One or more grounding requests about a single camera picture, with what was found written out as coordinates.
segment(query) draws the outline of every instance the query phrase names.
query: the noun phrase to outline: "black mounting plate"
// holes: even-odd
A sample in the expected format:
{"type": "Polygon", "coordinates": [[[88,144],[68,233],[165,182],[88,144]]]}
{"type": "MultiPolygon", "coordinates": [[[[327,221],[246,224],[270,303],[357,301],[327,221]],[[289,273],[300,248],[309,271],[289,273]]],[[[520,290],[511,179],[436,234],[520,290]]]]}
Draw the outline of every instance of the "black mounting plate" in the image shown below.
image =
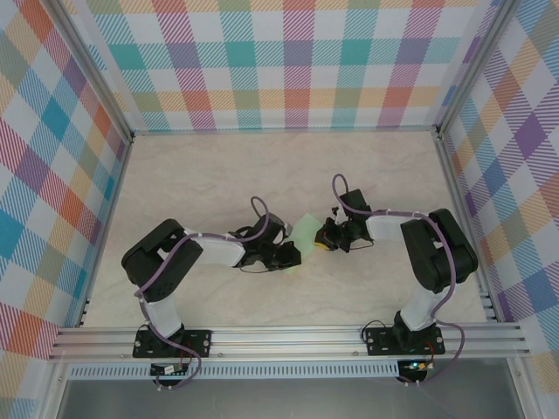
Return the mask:
{"type": "MultiPolygon", "coordinates": [[[[435,333],[425,341],[432,344],[435,355],[445,353],[445,343],[440,328],[435,327],[435,333]]],[[[431,348],[424,342],[419,342],[416,347],[409,351],[400,349],[392,329],[390,327],[367,327],[365,329],[365,341],[367,342],[367,354],[378,355],[431,355],[431,348]]]]}
{"type": "MultiPolygon", "coordinates": [[[[175,335],[171,336],[173,341],[179,341],[175,335]]],[[[181,332],[180,344],[189,347],[200,355],[200,358],[210,356],[211,330],[189,330],[181,332]]],[[[180,358],[181,350],[162,342],[149,329],[139,330],[136,334],[133,358],[180,358]]]]}

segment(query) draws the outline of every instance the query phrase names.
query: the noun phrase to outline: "metal frame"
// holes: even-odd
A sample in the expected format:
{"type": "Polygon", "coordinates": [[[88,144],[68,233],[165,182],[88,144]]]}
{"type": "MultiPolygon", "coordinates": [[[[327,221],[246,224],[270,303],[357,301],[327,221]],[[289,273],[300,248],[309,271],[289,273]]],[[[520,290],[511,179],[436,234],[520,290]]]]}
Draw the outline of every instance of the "metal frame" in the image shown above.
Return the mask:
{"type": "MultiPolygon", "coordinates": [[[[128,159],[131,153],[131,145],[134,142],[133,129],[128,125],[123,112],[107,86],[106,81],[100,73],[91,57],[89,50],[83,43],[81,36],[73,25],[65,8],[59,0],[41,0],[45,9],[56,23],[64,40],[70,47],[72,55],[76,58],[80,68],[91,83],[94,91],[100,97],[102,105],[106,108],[117,129],[128,139],[130,146],[125,155],[120,179],[117,183],[114,199],[109,210],[107,226],[100,241],[100,251],[93,267],[92,279],[89,281],[86,297],[89,297],[93,289],[94,277],[98,270],[100,255],[107,241],[108,226],[113,217],[116,201],[121,190],[128,159]]],[[[456,173],[454,173],[448,150],[442,141],[445,132],[458,117],[462,106],[473,89],[479,75],[490,59],[494,48],[498,44],[501,35],[507,28],[508,23],[519,7],[521,0],[504,0],[496,13],[487,34],[481,42],[470,64],[464,80],[458,91],[452,98],[445,116],[442,119],[438,134],[433,132],[438,158],[445,175],[448,189],[451,193],[452,204],[460,224],[465,227],[466,235],[472,244],[476,245],[473,227],[466,211],[466,204],[459,192],[456,173]]],[[[231,130],[224,134],[245,133],[285,133],[285,132],[324,132],[324,131],[424,131],[429,127],[400,127],[382,129],[329,129],[329,130],[285,130],[285,129],[263,129],[263,130],[231,130]]],[[[200,134],[192,132],[154,133],[140,131],[139,135],[166,135],[166,134],[200,134]]],[[[487,276],[487,266],[483,259],[480,260],[480,270],[476,274],[480,286],[482,304],[486,310],[489,320],[487,323],[462,325],[466,330],[466,346],[462,354],[463,358],[506,358],[508,359],[511,373],[517,393],[521,400],[522,408],[527,417],[540,418],[535,392],[526,366],[525,357],[529,357],[528,343],[525,341],[521,328],[515,323],[497,323],[497,319],[503,319],[499,306],[494,306],[490,295],[495,295],[491,282],[487,276]]],[[[212,352],[210,358],[204,361],[204,365],[225,366],[241,365],[247,362],[252,365],[275,365],[277,362],[298,362],[299,365],[311,365],[315,362],[326,362],[334,365],[358,365],[379,362],[379,358],[368,357],[365,344],[360,341],[361,326],[308,326],[308,327],[219,327],[213,328],[212,352]]],[[[138,362],[131,357],[131,348],[134,345],[135,328],[68,328],[60,329],[59,336],[52,350],[50,369],[42,382],[39,383],[44,397],[41,398],[36,417],[56,417],[62,401],[66,382],[76,379],[72,375],[72,367],[77,363],[83,365],[106,365],[114,366],[148,365],[153,360],[138,362]]],[[[459,344],[458,332],[454,329],[444,327],[447,353],[440,358],[451,358],[459,344]]],[[[386,356],[382,362],[409,359],[409,356],[386,356]]],[[[103,370],[95,375],[95,379],[103,379],[103,370]]]]}
{"type": "Polygon", "coordinates": [[[446,132],[458,117],[462,107],[473,87],[478,81],[478,77],[483,73],[493,51],[497,47],[503,33],[508,27],[511,19],[521,5],[522,0],[501,0],[499,9],[495,12],[493,22],[487,29],[485,37],[481,40],[478,50],[475,52],[472,61],[466,71],[466,76],[460,83],[456,93],[452,97],[451,103],[446,109],[445,115],[441,120],[439,132],[441,137],[445,137],[446,132]]]}
{"type": "Polygon", "coordinates": [[[72,323],[75,326],[80,326],[81,318],[84,314],[86,305],[89,303],[89,299],[91,298],[91,294],[93,293],[93,286],[95,285],[95,278],[97,278],[97,272],[99,271],[100,261],[103,257],[103,252],[105,251],[105,246],[107,245],[108,239],[108,232],[111,227],[111,223],[113,222],[114,212],[116,211],[116,203],[119,200],[119,195],[121,194],[122,184],[124,183],[124,175],[126,174],[126,170],[128,168],[128,163],[130,162],[130,156],[132,155],[132,147],[134,146],[134,136],[131,139],[131,142],[127,145],[126,151],[124,152],[124,157],[122,159],[122,168],[121,174],[119,176],[119,180],[116,183],[116,188],[114,190],[114,196],[110,204],[110,208],[108,210],[107,221],[105,222],[105,226],[101,231],[101,237],[99,241],[99,249],[97,250],[97,254],[95,255],[95,260],[93,261],[93,267],[91,271],[90,280],[86,284],[86,292],[81,297],[82,300],[79,302],[80,310],[76,312],[76,317],[72,319],[72,323]]]}
{"type": "MultiPolygon", "coordinates": [[[[528,344],[516,323],[467,323],[464,358],[509,358],[529,355],[528,344]]],[[[369,357],[361,341],[362,326],[213,327],[210,357],[221,361],[350,361],[416,359],[413,355],[369,357]]],[[[458,348],[459,332],[442,327],[446,354],[458,348]]],[[[138,362],[132,358],[136,327],[60,329],[51,360],[56,362],[138,362]]],[[[163,359],[150,361],[179,361],[163,359]]]]}
{"type": "MultiPolygon", "coordinates": [[[[442,138],[441,134],[436,129],[432,130],[432,138],[437,150],[438,160],[440,162],[441,168],[443,170],[443,175],[446,180],[446,185],[451,195],[452,206],[454,208],[456,216],[458,217],[459,224],[464,228],[464,232],[469,242],[475,249],[476,253],[480,255],[482,253],[480,252],[480,247],[478,246],[478,242],[475,238],[475,235],[473,234],[474,229],[472,225],[472,219],[468,215],[465,198],[460,192],[460,187],[458,184],[458,174],[454,170],[454,166],[451,164],[451,156],[448,152],[448,148],[446,147],[445,141],[442,138]]],[[[479,260],[480,267],[476,271],[475,277],[480,287],[480,295],[487,296],[487,299],[491,301],[490,305],[491,309],[493,310],[495,319],[498,321],[505,321],[502,308],[499,304],[493,304],[493,301],[491,299],[491,296],[495,296],[497,294],[487,274],[489,272],[487,261],[484,258],[479,258],[479,260]]],[[[508,358],[507,361],[511,376],[513,378],[514,387],[519,397],[524,415],[526,417],[529,417],[530,419],[542,419],[543,414],[535,395],[534,384],[530,380],[528,374],[527,360],[513,357],[508,358]]]]}
{"type": "MultiPolygon", "coordinates": [[[[417,132],[431,131],[428,125],[409,125],[405,127],[371,127],[371,128],[254,128],[254,129],[228,129],[219,131],[219,134],[284,134],[284,133],[392,133],[392,132],[417,132]]],[[[200,135],[215,134],[216,131],[192,131],[178,129],[175,131],[136,131],[137,136],[153,137],[167,135],[200,135]]]]}
{"type": "Polygon", "coordinates": [[[43,4],[43,7],[51,17],[53,23],[55,23],[56,28],[68,45],[72,56],[86,76],[93,91],[97,93],[101,105],[107,110],[119,134],[123,138],[126,138],[128,142],[132,142],[134,129],[128,125],[121,107],[116,102],[113,93],[103,78],[99,67],[95,64],[93,57],[74,26],[66,8],[59,3],[59,0],[41,0],[41,4],[43,4]]]}

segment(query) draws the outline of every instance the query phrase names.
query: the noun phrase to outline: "plaid wall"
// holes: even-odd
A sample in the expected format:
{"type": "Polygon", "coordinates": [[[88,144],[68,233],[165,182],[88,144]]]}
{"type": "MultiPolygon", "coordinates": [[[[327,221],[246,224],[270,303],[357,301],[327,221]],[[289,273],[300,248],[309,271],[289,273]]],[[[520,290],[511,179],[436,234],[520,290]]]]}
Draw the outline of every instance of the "plaid wall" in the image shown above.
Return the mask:
{"type": "Polygon", "coordinates": [[[430,126],[489,4],[66,0],[131,125],[150,131],[430,126]]]}
{"type": "Polygon", "coordinates": [[[124,140],[38,0],[0,0],[0,418],[79,309],[124,140]]]}
{"type": "Polygon", "coordinates": [[[559,1],[524,0],[448,140],[507,320],[559,410],[559,1]]]}
{"type": "Polygon", "coordinates": [[[443,117],[445,116],[446,110],[448,109],[448,106],[450,105],[452,98],[456,93],[456,89],[458,89],[458,86],[462,83],[462,80],[466,76],[470,68],[472,58],[474,54],[477,52],[477,50],[479,49],[481,45],[481,40],[483,39],[483,37],[485,37],[487,30],[491,26],[491,23],[493,22],[493,19],[495,18],[495,15],[501,3],[502,0],[491,1],[491,4],[487,9],[486,15],[483,17],[483,20],[481,21],[481,25],[476,31],[475,37],[473,37],[473,41],[470,44],[468,51],[464,56],[464,58],[462,59],[462,62],[460,63],[460,67],[454,76],[454,79],[452,79],[451,87],[448,89],[445,99],[443,100],[443,104],[437,112],[437,117],[435,118],[435,121],[433,123],[434,126],[439,126],[443,117]]]}

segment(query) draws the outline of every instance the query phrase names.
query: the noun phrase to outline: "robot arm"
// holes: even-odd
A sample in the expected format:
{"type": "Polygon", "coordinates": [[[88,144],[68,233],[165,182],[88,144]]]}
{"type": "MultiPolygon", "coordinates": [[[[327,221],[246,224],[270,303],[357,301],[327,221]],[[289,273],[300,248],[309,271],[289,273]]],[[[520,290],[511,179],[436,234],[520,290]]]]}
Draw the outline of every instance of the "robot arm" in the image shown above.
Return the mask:
{"type": "Polygon", "coordinates": [[[160,269],[163,260],[170,258],[158,279],[142,292],[144,314],[155,330],[164,338],[169,338],[183,329],[173,292],[194,264],[243,267],[260,261],[268,271],[300,264],[300,252],[293,242],[285,242],[290,226],[274,214],[269,215],[266,229],[258,238],[243,243],[234,241],[255,236],[264,225],[265,217],[261,216],[253,227],[244,227],[227,235],[233,240],[229,241],[217,235],[197,235],[195,231],[184,229],[177,220],[168,219],[130,249],[121,264],[128,279],[140,289],[160,269]],[[176,244],[186,236],[193,237],[171,254],[176,244]]]}
{"type": "MultiPolygon", "coordinates": [[[[359,189],[347,192],[340,199],[352,209],[373,214],[359,189]]],[[[339,210],[333,209],[333,212],[337,215],[339,210]]],[[[350,251],[351,243],[360,238],[371,243],[374,240],[390,240],[404,242],[406,245],[418,283],[411,300],[397,312],[392,335],[400,349],[408,352],[435,333],[433,310],[450,290],[450,265],[438,234],[428,221],[416,218],[411,213],[403,213],[405,215],[401,216],[365,216],[346,209],[344,211],[347,221],[335,223],[332,218],[327,219],[316,234],[317,245],[331,251],[350,251]]],[[[438,226],[451,249],[456,268],[456,284],[459,285],[478,268],[473,248],[448,209],[438,209],[428,217],[438,226]]]]}

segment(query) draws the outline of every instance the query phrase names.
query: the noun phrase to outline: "beige floor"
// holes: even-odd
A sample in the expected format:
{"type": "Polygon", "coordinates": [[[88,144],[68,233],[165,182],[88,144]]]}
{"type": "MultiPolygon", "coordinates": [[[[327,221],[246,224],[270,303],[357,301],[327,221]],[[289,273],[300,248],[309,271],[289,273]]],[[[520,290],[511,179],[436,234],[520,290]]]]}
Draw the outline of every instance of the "beige floor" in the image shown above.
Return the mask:
{"type": "MultiPolygon", "coordinates": [[[[263,197],[295,224],[321,222],[335,204],[333,174],[360,188],[373,209],[450,208],[429,133],[203,134],[139,137],[109,232],[86,326],[138,326],[135,287],[122,255],[163,219],[197,231],[226,232],[255,222],[263,197]]],[[[315,249],[295,272],[252,275],[194,267],[176,291],[190,326],[391,322],[416,280],[402,244],[377,242],[350,254],[315,249]]],[[[441,319],[485,321],[474,278],[443,307],[441,319]]]]}

